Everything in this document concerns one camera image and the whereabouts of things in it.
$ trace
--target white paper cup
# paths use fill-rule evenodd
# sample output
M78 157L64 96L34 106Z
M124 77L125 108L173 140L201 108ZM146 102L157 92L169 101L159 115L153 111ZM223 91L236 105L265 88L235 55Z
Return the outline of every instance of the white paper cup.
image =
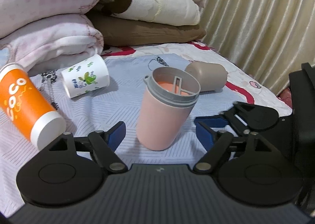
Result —
M109 73L103 58L94 55L61 72L69 98L109 86Z

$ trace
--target bedsheet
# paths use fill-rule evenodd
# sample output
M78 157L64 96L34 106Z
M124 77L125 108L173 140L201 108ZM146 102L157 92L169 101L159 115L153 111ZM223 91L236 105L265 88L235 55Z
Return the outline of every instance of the bedsheet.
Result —
M108 47L103 52L111 75L111 85L73 100L67 98L60 78L60 70L32 77L34 84L51 103L57 106L67 122L67 131L74 136L86 136L95 130L108 130L118 121L126 123L126 138L117 148L117 155L130 167L132 163L179 164L191 166L205 153L194 134L193 119L196 116L215 115L227 110L235 100L270 106L281 116L291 109L235 65L202 43L162 44L139 47ZM151 70L166 62L171 67L184 69L191 61L219 63L228 71L228 82L219 93L201 95L198 104L183 125L175 143L162 152L144 148L135 137L135 124L144 90L142 78ZM52 90L46 82L52 81ZM123 87L123 94L118 95ZM14 128L4 112L0 112L0 211L9 216L23 205L16 187L18 170L33 156L37 149ZM89 157L86 153L79 155Z
M274 108L280 116L288 116L292 113L292 109L269 89L259 84L233 63L216 53L214 48L208 47L203 43L193 41L185 44L153 44L133 47L105 46L104 49L102 56L105 59L175 53L189 61L221 64L228 72L226 86L237 92L247 103Z

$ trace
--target beige curtain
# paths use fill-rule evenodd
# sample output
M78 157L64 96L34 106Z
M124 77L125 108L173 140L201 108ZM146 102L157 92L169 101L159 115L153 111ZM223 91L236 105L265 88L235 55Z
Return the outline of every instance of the beige curtain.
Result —
M315 64L315 0L206 0L203 41L279 94Z

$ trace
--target pink cup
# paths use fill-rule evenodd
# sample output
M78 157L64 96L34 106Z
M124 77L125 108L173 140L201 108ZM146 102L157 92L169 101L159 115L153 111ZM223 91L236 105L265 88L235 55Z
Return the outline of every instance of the pink cup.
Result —
M200 92L199 82L185 71L160 67L145 78L136 127L139 142L151 150L164 150L174 142Z

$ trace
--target cup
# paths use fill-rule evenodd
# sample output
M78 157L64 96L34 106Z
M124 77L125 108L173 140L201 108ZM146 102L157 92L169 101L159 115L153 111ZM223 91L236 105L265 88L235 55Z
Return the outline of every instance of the cup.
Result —
M94 55L61 72L69 98L109 86L109 73L103 58Z
M136 134L150 150L164 150L175 140L200 92L199 82L185 71L160 67L144 79Z
M222 89L227 82L227 72L220 64L194 61L185 71L197 79L201 92Z
M0 70L0 105L24 137L42 150L66 130L63 117L45 100L17 63Z

